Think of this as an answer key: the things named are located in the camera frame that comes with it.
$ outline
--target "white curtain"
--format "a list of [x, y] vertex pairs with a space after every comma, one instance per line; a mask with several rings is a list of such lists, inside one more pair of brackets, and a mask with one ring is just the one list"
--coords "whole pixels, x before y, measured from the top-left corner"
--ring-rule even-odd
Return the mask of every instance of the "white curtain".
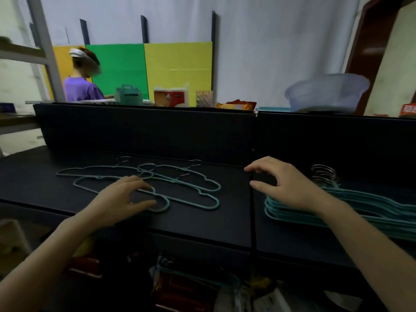
[[152, 43], [211, 40], [219, 15], [214, 90], [218, 102], [241, 99], [288, 106], [289, 85], [341, 72], [359, 0], [42, 0], [49, 29], [64, 26], [82, 44], [140, 43], [140, 15]]

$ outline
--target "purple shirt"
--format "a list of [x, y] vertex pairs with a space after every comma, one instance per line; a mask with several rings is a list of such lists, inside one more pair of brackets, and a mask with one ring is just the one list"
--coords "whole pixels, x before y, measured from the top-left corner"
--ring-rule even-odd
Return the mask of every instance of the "purple shirt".
[[84, 78], [71, 78], [69, 76], [64, 81], [64, 87], [68, 102], [105, 99], [97, 85], [88, 82]]

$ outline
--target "orange package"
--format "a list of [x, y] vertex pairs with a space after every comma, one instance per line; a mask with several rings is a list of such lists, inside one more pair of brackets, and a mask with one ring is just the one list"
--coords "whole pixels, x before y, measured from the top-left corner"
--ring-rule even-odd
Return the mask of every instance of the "orange package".
[[239, 109], [243, 111], [254, 111], [257, 103], [256, 102], [247, 102], [240, 101], [239, 99], [233, 102], [227, 102], [225, 104], [217, 103], [217, 108], [221, 109]]

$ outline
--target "white headband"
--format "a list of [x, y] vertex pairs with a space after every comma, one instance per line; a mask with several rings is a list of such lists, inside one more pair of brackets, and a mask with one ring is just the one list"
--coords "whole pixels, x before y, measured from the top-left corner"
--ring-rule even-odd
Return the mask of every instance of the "white headband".
[[87, 59], [91, 60], [92, 62], [94, 62], [95, 66], [96, 66], [96, 73], [101, 74], [101, 67], [97, 64], [97, 62], [92, 60], [92, 58], [90, 56], [88, 56], [85, 52], [83, 52], [82, 50], [79, 50], [79, 49], [76, 49], [76, 48], [71, 48], [70, 49], [70, 56], [74, 57], [74, 58], [87, 58]]

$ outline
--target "yellow board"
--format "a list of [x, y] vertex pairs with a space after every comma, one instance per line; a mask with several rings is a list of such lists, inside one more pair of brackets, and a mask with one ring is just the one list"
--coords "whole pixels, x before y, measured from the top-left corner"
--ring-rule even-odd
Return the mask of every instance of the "yellow board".
[[[74, 70], [72, 67], [72, 59], [70, 57], [70, 49], [76, 48], [76, 47], [85, 48], [85, 46], [55, 46], [53, 47], [56, 63], [58, 64], [58, 70], [59, 70], [59, 75], [61, 77], [62, 86], [64, 85], [64, 80], [67, 77], [69, 77]], [[48, 76], [46, 74], [46, 69], [45, 67], [43, 67], [42, 69], [43, 69], [43, 74], [44, 74], [45, 81], [46, 81], [46, 86], [48, 87], [48, 91], [49, 91], [49, 97], [50, 99], [53, 99], [51, 86], [49, 84]]]
[[211, 90], [212, 42], [144, 44], [149, 99], [153, 88], [183, 87], [189, 82], [189, 106], [196, 106], [196, 91]]

